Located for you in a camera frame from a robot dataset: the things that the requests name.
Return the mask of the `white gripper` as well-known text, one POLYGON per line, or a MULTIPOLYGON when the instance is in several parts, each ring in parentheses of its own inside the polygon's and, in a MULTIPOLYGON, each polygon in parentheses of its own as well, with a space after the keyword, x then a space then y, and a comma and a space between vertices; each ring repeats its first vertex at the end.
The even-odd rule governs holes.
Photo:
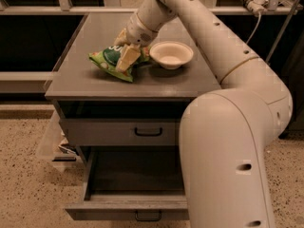
POLYGON ((113 43, 114 46, 123 46, 116 70, 127 71, 140 57, 141 47, 149 46, 157 37, 158 32, 159 25, 152 18, 142 20, 137 12, 133 13, 126 29, 122 29, 113 43))

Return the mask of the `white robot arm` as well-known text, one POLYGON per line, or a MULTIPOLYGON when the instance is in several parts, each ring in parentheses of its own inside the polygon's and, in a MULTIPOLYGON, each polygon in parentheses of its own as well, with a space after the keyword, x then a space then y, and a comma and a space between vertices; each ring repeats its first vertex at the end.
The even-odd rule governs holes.
POLYGON ((180 121, 180 162, 191 228, 276 228, 264 148, 288 125, 289 89, 199 0, 144 0, 116 44, 149 45, 178 17, 220 88, 180 121))

